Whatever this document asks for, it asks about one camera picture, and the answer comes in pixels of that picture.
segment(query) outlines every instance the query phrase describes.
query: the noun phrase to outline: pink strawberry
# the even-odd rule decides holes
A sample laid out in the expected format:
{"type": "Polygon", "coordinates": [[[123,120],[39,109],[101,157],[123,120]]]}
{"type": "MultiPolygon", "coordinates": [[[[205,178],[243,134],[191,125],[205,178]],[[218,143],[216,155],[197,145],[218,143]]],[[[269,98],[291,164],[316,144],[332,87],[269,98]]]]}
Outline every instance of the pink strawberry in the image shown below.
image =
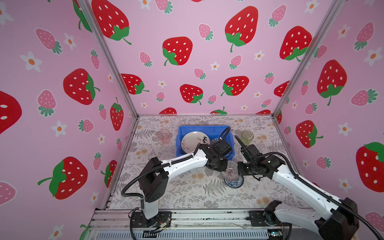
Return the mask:
{"type": "Polygon", "coordinates": [[[103,120],[106,120],[106,119],[107,119],[107,110],[105,109],[105,107],[104,107],[103,104],[100,104],[100,105],[99,105],[99,111],[100,111],[100,117],[101,117],[103,120]]]}
{"type": "Polygon", "coordinates": [[[152,62],[151,62],[151,58],[148,56],[148,54],[146,54],[145,52],[141,52],[140,53],[140,61],[144,64],[144,66],[146,67],[151,67],[152,66],[152,62]]]}
{"type": "Polygon", "coordinates": [[[370,212],[365,215],[367,221],[372,224],[380,232],[384,232],[384,216],[381,216],[377,212],[370,212]]]}
{"type": "Polygon", "coordinates": [[[236,57],[232,58],[231,64],[229,64],[229,68],[234,70],[237,68],[238,65],[241,63],[241,56],[237,55],[236,57]]]}
{"type": "Polygon", "coordinates": [[[275,77],[273,76],[273,73],[267,73],[266,75],[265,75],[265,79],[264,79],[264,82],[266,83],[266,84],[272,84],[272,82],[274,81],[274,79],[275,79],[275,77]]]}
{"type": "Polygon", "coordinates": [[[14,199],[17,190],[11,184],[0,181],[0,206],[14,199]]]}
{"type": "Polygon", "coordinates": [[[95,169],[95,171],[99,169],[100,165],[101,165],[101,153],[97,152],[93,160],[93,168],[95,169]]]}
{"type": "Polygon", "coordinates": [[[99,69],[100,61],[98,59],[98,55],[97,55],[95,49],[91,50],[91,61],[92,61],[93,65],[95,66],[95,68],[99,69]]]}
{"type": "Polygon", "coordinates": [[[291,127],[290,126],[286,126],[285,129],[284,129],[284,133],[286,135],[290,134],[291,133],[291,127]]]}
{"type": "Polygon", "coordinates": [[[93,129],[93,123],[88,119],[81,120],[79,122],[78,127],[79,127],[79,130],[82,132],[90,132],[93,129]]]}
{"type": "Polygon", "coordinates": [[[200,24],[199,25],[199,33],[200,37],[205,38],[206,41],[210,41],[214,37],[214,32],[211,31],[211,27],[207,24],[200,24]]]}
{"type": "Polygon", "coordinates": [[[270,105],[272,102],[272,99],[267,99],[263,102],[262,108],[266,108],[268,105],[270,105]]]}
{"type": "Polygon", "coordinates": [[[215,101],[216,101],[216,95],[212,95],[212,96],[210,96],[209,98],[208,98],[208,104],[209,105],[212,105],[212,104],[214,104],[215,103],[215,101]]]}
{"type": "Polygon", "coordinates": [[[37,97],[37,103],[40,105],[38,109],[41,115],[48,117],[55,113],[53,109],[56,107],[56,100],[49,90],[45,89],[40,93],[37,97]]]}
{"type": "Polygon", "coordinates": [[[367,41],[371,39],[373,35],[373,22],[365,24],[363,29],[359,32],[356,37],[357,42],[355,42],[355,50],[359,51],[367,46],[367,41]]]}
{"type": "Polygon", "coordinates": [[[155,0],[157,8],[160,11],[164,11],[165,14],[170,14],[172,12],[172,3],[168,0],[155,0]]]}
{"type": "Polygon", "coordinates": [[[313,57],[321,58],[326,52],[327,52],[327,47],[324,45],[321,45],[319,48],[316,49],[313,57]]]}
{"type": "Polygon", "coordinates": [[[158,102],[162,102],[164,100],[165,96],[164,96],[164,93],[163,92],[159,92],[156,94],[156,100],[158,102]]]}
{"type": "Polygon", "coordinates": [[[195,77],[197,78],[204,79],[207,77],[207,75],[204,73],[202,69],[195,68],[193,72],[195,73],[195,77]]]}
{"type": "Polygon", "coordinates": [[[36,28],[35,33],[46,49],[52,50],[52,52],[57,55],[62,53],[60,43],[55,41],[55,37],[52,35],[52,33],[41,28],[36,28]]]}
{"type": "Polygon", "coordinates": [[[122,142],[121,142],[120,138],[118,138],[116,140],[116,144],[118,145],[118,150],[121,150],[122,142]]]}
{"type": "Polygon", "coordinates": [[[377,100],[377,96],[379,94],[376,93],[376,90],[369,89],[368,91],[365,89],[362,89],[358,91],[351,99],[351,103],[353,105],[362,107],[365,106],[367,103],[371,104],[374,101],[377,100]]]}
{"type": "Polygon", "coordinates": [[[308,106],[305,108],[305,113],[311,115],[313,112],[316,112],[316,109],[316,103],[308,104],[308,106]]]}
{"type": "Polygon", "coordinates": [[[324,157],[319,157],[316,160],[316,164],[317,164],[317,166],[319,166],[322,169],[327,169],[327,168],[331,167],[331,161],[327,157],[325,157],[325,158],[324,157]]]}
{"type": "Polygon", "coordinates": [[[301,95],[304,96],[308,91],[308,81],[304,80],[303,85],[301,86],[301,95]]]}
{"type": "Polygon", "coordinates": [[[278,25],[279,21],[284,18],[286,10],[286,5],[281,5],[280,7],[276,8],[272,13],[272,18],[269,19],[269,27],[273,28],[278,25]]]}

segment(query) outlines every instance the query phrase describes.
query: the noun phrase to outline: wall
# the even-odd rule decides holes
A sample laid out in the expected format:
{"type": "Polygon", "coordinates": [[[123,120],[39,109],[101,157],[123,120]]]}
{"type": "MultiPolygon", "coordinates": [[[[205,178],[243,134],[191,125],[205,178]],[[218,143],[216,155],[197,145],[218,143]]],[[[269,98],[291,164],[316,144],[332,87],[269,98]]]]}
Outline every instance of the wall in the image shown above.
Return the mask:
{"type": "Polygon", "coordinates": [[[5,0],[0,10],[0,238],[82,239],[107,191],[101,171],[119,159],[133,118],[72,1],[5,0]],[[116,97],[118,131],[110,117],[116,97]]]}
{"type": "MultiPolygon", "coordinates": [[[[383,1],[345,3],[289,96],[280,124],[303,175],[342,199],[354,200],[360,215],[382,235],[383,10],[383,1]],[[331,82],[334,86],[327,90],[331,82]],[[301,137],[308,139],[303,131],[310,125],[323,138],[314,138],[313,129],[308,137],[311,141],[303,141],[301,137]],[[376,212],[376,220],[371,212],[376,212]]],[[[360,239],[375,239],[368,228],[360,226],[360,239]]]]}
{"type": "Polygon", "coordinates": [[[332,1],[89,2],[139,114],[250,114],[274,111],[332,1]]]}

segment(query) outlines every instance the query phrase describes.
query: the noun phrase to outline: white plate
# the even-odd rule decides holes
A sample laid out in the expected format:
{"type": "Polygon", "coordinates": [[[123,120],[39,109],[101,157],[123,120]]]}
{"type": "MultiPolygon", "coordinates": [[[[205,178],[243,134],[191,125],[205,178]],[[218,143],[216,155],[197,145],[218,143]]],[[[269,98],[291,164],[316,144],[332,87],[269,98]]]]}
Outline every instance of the white plate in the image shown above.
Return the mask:
{"type": "Polygon", "coordinates": [[[198,143],[210,144],[209,137],[203,132],[190,132],[181,140],[181,148],[185,153],[190,153],[196,149],[198,143]]]}

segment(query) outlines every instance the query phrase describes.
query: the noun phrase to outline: blue plastic bin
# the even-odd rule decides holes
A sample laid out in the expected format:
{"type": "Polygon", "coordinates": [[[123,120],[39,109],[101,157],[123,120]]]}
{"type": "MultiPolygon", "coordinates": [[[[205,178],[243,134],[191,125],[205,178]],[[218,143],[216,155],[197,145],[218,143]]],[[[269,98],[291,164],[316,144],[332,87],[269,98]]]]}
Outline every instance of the blue plastic bin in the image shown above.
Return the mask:
{"type": "MultiPolygon", "coordinates": [[[[219,138],[220,134],[227,128],[228,126],[220,125],[220,126],[180,126],[179,127],[179,133],[176,137],[176,156],[180,157],[184,155],[183,149],[181,148],[181,140],[184,138],[184,136],[187,133],[193,132],[193,131],[199,131],[205,133],[209,140],[212,141],[215,138],[219,138]]],[[[233,152],[229,157],[227,157],[228,160],[232,160],[233,156],[235,155],[235,142],[233,141],[233,135],[231,132],[228,133],[228,135],[224,138],[229,145],[231,145],[233,152]]]]}

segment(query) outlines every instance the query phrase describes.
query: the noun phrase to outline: pink wall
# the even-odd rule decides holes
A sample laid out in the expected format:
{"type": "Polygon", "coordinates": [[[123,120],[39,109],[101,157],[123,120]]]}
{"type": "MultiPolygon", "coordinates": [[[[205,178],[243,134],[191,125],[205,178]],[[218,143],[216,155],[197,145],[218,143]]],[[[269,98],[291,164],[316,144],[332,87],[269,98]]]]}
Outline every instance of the pink wall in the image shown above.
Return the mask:
{"type": "Polygon", "coordinates": [[[72,1],[5,0],[0,10],[0,238],[80,239],[85,229],[80,226],[88,225],[107,191],[101,170],[119,159],[117,138],[125,144],[133,118],[116,82],[108,79],[110,70],[93,34],[83,24],[79,30],[72,1]],[[84,70],[68,76],[80,68],[84,70]],[[87,73],[100,89],[94,101],[87,73]],[[118,131],[110,118],[116,97],[124,113],[122,118],[120,111],[118,131]],[[99,104],[105,106],[105,120],[99,104]],[[93,128],[86,121],[82,132],[78,125],[86,119],[93,128]],[[95,161],[100,164],[95,170],[97,152],[101,162],[95,161]]]}
{"type": "MultiPolygon", "coordinates": [[[[286,139],[303,175],[326,191],[357,202],[360,215],[374,224],[382,235],[383,9],[384,2],[374,0],[349,1],[344,5],[321,43],[319,55],[312,58],[308,70],[291,93],[289,103],[284,106],[280,124],[288,134],[286,139]],[[365,41],[367,45],[357,51],[355,44],[365,45],[365,41]],[[302,86],[306,80],[308,90],[302,86]],[[328,87],[326,91],[332,80],[336,88],[333,86],[334,89],[329,90],[328,87]],[[328,106],[329,94],[332,96],[328,106]],[[303,132],[309,125],[316,126],[318,137],[323,136],[316,139],[314,145],[308,141],[311,137],[315,139],[313,134],[307,138],[303,132]],[[371,212],[376,212],[376,220],[381,221],[381,226],[367,215],[371,212]]],[[[360,239],[375,239],[363,224],[360,226],[357,233],[360,239]]]]}
{"type": "Polygon", "coordinates": [[[211,113],[223,107],[224,112],[249,114],[275,109],[280,100],[277,92],[281,86],[285,89],[298,65],[296,58],[284,58],[291,47],[301,50],[309,45],[332,1],[89,2],[139,114],[158,114],[166,108],[173,108],[167,113],[211,113]],[[237,32],[242,36],[236,40],[232,33],[237,32]],[[232,43],[238,46],[230,52],[232,43]],[[227,89],[233,95],[229,96],[223,84],[231,87],[236,79],[240,84],[227,89]]]}

